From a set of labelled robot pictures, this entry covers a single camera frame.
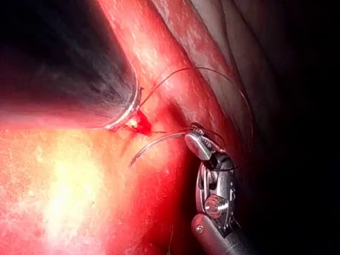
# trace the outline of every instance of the curved needle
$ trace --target curved needle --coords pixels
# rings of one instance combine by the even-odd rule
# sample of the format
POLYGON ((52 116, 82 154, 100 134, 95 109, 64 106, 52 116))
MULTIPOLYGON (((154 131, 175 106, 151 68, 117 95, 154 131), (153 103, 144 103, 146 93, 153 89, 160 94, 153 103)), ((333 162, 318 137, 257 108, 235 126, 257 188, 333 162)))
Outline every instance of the curved needle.
POLYGON ((132 158, 131 162, 129 163, 128 167, 131 167, 135 162, 136 160, 143 155, 143 153, 145 151, 147 151, 148 149, 150 149, 152 146, 164 141, 164 140, 167 140, 169 138, 177 138, 177 137, 181 137, 182 135, 184 135, 185 132, 176 132, 176 133, 171 133, 171 134, 167 134, 163 137, 159 137, 157 138, 156 140, 148 143, 147 145, 145 145, 140 151, 138 151, 138 153, 136 155, 134 155, 134 157, 132 158))

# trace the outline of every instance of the blood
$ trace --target blood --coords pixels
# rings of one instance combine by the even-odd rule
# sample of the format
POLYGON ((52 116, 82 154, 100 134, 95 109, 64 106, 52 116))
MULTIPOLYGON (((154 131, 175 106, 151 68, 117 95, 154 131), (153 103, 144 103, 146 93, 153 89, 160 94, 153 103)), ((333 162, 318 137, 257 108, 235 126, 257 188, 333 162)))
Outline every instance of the blood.
POLYGON ((136 123, 136 126, 129 126, 130 129, 138 134, 151 136, 151 123, 141 110, 138 110, 131 120, 136 123))

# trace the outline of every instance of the dark background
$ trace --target dark background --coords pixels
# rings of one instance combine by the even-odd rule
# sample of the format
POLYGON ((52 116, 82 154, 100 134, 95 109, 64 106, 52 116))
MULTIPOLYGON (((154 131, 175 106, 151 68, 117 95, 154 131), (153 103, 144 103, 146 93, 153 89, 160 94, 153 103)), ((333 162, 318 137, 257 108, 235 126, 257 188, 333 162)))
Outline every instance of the dark background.
POLYGON ((271 117, 269 143, 258 128, 265 158, 248 176, 244 231, 264 254, 339 254, 338 8, 332 1, 279 4, 295 72, 276 74, 285 103, 271 117))

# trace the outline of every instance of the metal screw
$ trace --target metal screw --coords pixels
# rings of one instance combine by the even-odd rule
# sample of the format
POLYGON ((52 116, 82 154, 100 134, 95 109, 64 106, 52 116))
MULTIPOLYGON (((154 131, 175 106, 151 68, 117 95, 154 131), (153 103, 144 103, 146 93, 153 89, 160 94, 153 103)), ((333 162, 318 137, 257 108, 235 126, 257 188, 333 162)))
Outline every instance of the metal screw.
POLYGON ((202 234, 203 233, 203 230, 204 230, 204 227, 202 225, 197 225, 196 227, 196 232, 198 234, 202 234))

